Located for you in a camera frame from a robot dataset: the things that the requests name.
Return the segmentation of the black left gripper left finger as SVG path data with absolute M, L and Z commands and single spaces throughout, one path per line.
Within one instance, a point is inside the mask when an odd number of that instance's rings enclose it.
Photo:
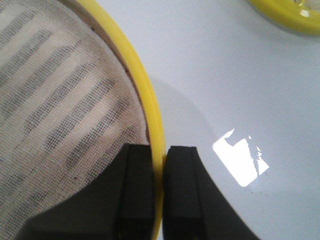
M 19 240 L 150 240 L 155 223 L 152 152 L 125 144 L 81 191 L 29 218 Z

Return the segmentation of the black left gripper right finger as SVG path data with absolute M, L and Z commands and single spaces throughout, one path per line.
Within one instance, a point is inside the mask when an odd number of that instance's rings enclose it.
M 165 240 L 258 239 L 211 179 L 196 147 L 170 147 L 163 190 Z

